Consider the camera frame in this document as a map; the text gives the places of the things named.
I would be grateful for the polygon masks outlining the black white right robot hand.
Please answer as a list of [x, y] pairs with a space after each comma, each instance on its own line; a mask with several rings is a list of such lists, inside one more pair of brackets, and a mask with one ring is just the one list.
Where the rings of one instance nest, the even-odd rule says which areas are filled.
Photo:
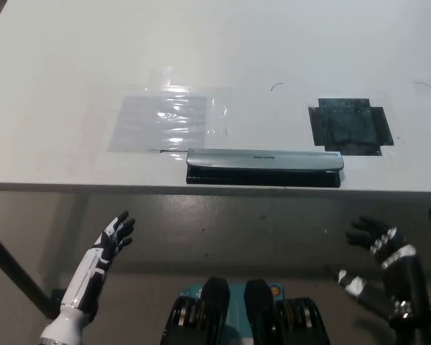
[[381, 269], [382, 287], [343, 268], [331, 275], [350, 298], [389, 321], [425, 323], [430, 317], [427, 283], [417, 249], [395, 226], [361, 216], [346, 232], [348, 244], [365, 249]]

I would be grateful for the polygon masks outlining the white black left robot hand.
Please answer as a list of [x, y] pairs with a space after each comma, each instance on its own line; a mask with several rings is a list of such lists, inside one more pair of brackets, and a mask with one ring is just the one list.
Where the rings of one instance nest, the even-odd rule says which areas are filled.
[[124, 211], [101, 232], [83, 255], [62, 298], [62, 307], [77, 309], [83, 313], [87, 323], [93, 321], [107, 273], [115, 256], [132, 243], [135, 222], [129, 212]]

